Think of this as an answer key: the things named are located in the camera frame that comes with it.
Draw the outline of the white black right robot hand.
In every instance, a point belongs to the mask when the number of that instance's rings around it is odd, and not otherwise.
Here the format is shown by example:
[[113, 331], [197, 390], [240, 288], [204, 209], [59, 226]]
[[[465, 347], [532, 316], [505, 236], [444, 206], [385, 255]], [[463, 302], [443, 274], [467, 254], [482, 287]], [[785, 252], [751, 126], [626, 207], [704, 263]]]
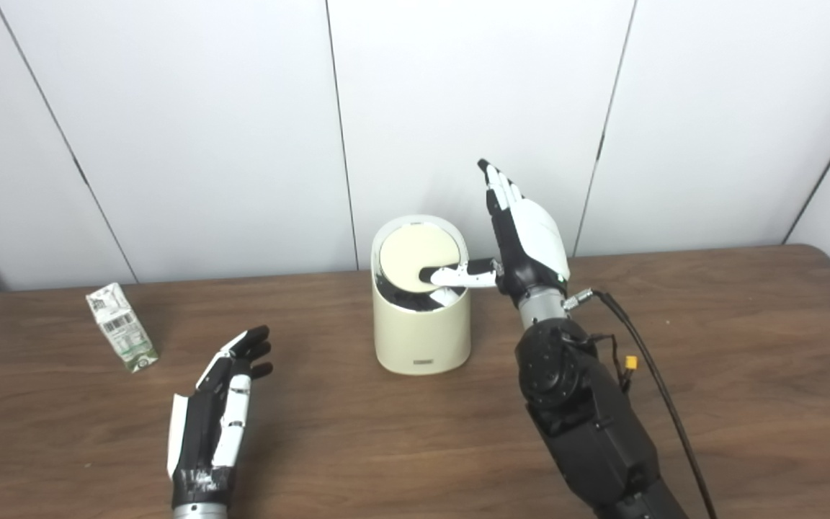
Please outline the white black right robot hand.
[[491, 162], [481, 159], [477, 165], [499, 256], [428, 266], [419, 270], [419, 280], [439, 287], [495, 287], [514, 303], [534, 289], [553, 289], [567, 298], [568, 256], [553, 217]]

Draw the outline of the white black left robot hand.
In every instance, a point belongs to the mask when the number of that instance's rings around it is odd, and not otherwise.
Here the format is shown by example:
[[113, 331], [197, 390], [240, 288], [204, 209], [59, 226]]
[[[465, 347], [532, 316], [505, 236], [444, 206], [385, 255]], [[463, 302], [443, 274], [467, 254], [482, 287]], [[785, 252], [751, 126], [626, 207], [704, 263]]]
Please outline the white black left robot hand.
[[227, 518], [237, 481], [251, 387], [273, 371], [266, 325], [215, 352], [193, 394], [172, 397], [166, 471], [174, 518]]

